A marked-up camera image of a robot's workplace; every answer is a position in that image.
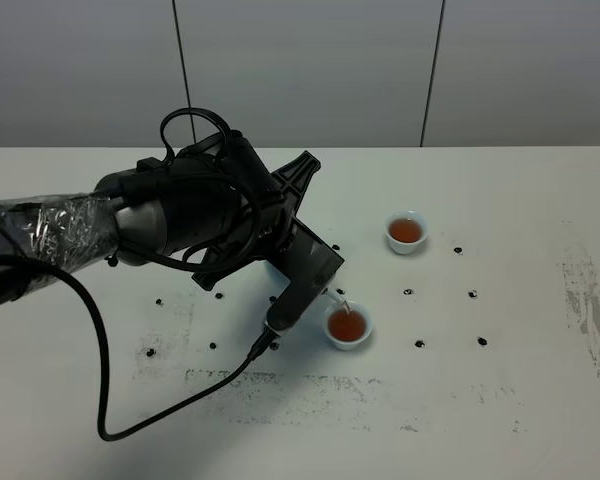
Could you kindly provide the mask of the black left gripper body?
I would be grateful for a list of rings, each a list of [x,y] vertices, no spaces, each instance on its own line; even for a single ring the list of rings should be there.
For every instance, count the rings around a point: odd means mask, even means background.
[[[296,214],[313,175],[320,170],[319,160],[304,151],[293,161],[269,171],[253,149],[235,149],[220,163],[221,170],[242,180],[255,194],[261,209],[261,227],[255,245],[238,264],[225,270],[195,273],[192,279],[204,290],[237,270],[258,260],[269,262],[287,279],[301,265],[291,256],[300,232]]]

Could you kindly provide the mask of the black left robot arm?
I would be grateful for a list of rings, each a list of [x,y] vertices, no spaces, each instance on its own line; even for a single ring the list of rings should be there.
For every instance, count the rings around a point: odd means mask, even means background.
[[[265,321],[287,330],[342,265],[297,217],[319,167],[303,153],[269,170],[224,129],[109,174],[91,193],[0,202],[0,305],[106,258],[188,272],[206,291],[265,261],[289,282]]]

